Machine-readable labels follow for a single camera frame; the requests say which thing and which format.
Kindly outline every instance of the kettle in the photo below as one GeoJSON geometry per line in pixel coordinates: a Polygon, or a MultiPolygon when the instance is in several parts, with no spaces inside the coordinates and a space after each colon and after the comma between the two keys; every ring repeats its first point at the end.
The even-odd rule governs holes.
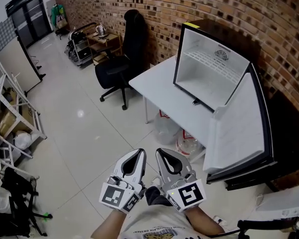
{"type": "Polygon", "coordinates": [[[99,37],[104,37],[106,36],[106,29],[105,27],[102,25],[102,23],[100,23],[98,26],[95,27],[95,31],[96,33],[99,35],[99,37]]]}

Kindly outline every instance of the white tile floor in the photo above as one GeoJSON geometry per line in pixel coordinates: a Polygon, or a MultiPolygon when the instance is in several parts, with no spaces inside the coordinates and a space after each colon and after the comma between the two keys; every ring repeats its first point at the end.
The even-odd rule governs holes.
{"type": "MultiPolygon", "coordinates": [[[[49,238],[85,239],[110,213],[110,209],[98,203],[98,198],[101,185],[112,172],[116,160],[130,149],[144,148],[148,154],[144,182],[148,185],[157,175],[154,152],[162,146],[154,138],[152,123],[144,123],[141,95],[127,91],[127,111],[121,108],[123,101],[119,91],[101,103],[99,98],[105,90],[97,81],[94,66],[85,69],[74,66],[64,54],[67,37],[62,39],[51,34],[29,50],[40,61],[40,73],[47,74],[28,97],[41,112],[48,139],[39,144],[34,158],[21,166],[40,176],[37,204],[43,212],[54,216],[43,222],[49,238]]],[[[149,105],[149,118],[154,118],[157,111],[149,105]]],[[[202,160],[193,168],[197,177],[205,181],[202,160]]],[[[225,219],[226,229],[231,230],[239,219],[251,214],[257,218],[253,212],[255,197],[264,187],[228,192],[223,183],[205,185],[207,200],[201,207],[211,217],[218,215],[225,219]]],[[[145,208],[145,200],[139,205],[145,208]]],[[[259,235],[287,238],[281,232],[259,235]]]]}

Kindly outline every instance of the chair backrest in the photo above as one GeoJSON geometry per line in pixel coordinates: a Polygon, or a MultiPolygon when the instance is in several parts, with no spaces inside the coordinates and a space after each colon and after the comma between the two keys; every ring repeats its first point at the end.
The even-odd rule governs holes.
{"type": "Polygon", "coordinates": [[[147,28],[143,16],[138,10],[128,10],[126,20],[123,52],[132,64],[139,65],[144,60],[144,47],[147,38],[147,28]]]}

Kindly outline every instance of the doorway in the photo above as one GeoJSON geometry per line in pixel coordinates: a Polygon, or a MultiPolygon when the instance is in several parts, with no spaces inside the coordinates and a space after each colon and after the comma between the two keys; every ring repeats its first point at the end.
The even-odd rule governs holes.
{"type": "Polygon", "coordinates": [[[51,32],[42,0],[12,0],[5,9],[24,47],[30,47],[51,32]]]}

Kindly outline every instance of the table leg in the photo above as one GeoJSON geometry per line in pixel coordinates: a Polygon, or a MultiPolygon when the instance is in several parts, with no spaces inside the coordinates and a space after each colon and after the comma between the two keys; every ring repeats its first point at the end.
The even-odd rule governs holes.
{"type": "Polygon", "coordinates": [[[199,153],[196,157],[194,157],[192,160],[189,161],[189,163],[194,163],[195,161],[197,161],[198,159],[200,159],[202,156],[204,156],[206,153],[206,148],[203,149],[203,151],[201,153],[199,153]]]}
{"type": "Polygon", "coordinates": [[[143,96],[143,101],[144,101],[144,109],[145,109],[145,124],[147,124],[148,121],[148,101],[146,97],[143,96]]]}

